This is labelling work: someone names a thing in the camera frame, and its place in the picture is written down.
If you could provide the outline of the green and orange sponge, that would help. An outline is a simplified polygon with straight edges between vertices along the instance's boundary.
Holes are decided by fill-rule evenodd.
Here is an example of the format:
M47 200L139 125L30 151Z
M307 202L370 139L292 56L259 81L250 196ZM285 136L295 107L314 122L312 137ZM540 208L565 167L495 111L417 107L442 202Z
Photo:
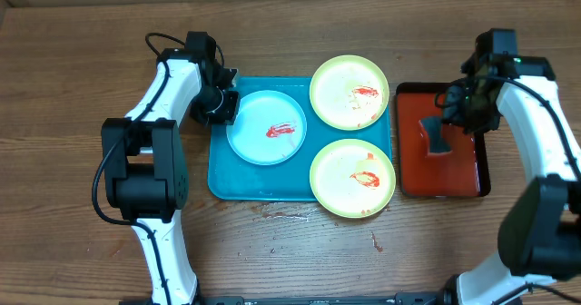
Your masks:
M429 116L419 120L421 134L428 147L427 155L443 155L451 152L451 147L442 134L443 123L438 116Z

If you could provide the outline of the light blue plate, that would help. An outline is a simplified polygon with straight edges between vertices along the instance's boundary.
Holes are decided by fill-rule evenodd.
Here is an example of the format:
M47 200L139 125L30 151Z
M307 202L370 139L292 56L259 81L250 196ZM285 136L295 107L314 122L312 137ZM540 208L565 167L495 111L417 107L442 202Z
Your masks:
M289 95L272 90L243 96L234 123L226 127L234 152L257 165L290 159L305 141L306 132L301 106Z

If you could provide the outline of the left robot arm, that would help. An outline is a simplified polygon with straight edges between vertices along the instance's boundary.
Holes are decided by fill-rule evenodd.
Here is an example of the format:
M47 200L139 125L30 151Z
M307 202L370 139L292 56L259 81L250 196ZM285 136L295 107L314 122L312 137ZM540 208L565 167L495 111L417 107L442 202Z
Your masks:
M152 282L149 304L201 304L188 259L182 209L189 175L180 126L233 123L238 72L206 32L189 32L176 47L156 50L156 75L142 100L101 129L103 158L92 184L96 214L129 226L141 244Z

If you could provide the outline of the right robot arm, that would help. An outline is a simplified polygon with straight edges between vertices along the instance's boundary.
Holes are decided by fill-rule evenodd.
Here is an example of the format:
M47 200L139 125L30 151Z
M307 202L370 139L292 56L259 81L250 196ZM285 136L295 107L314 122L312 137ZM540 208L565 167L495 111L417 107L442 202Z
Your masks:
M580 147L549 61L519 54L514 30L491 28L476 38L460 71L462 78L435 97L441 115L428 128L430 151L447 150L445 124L481 134L505 120L527 187L499 227L496 251L475 269L451 277L435 303L518 304L534 290L578 303L553 286L580 273L580 222L561 219L565 210L580 213Z

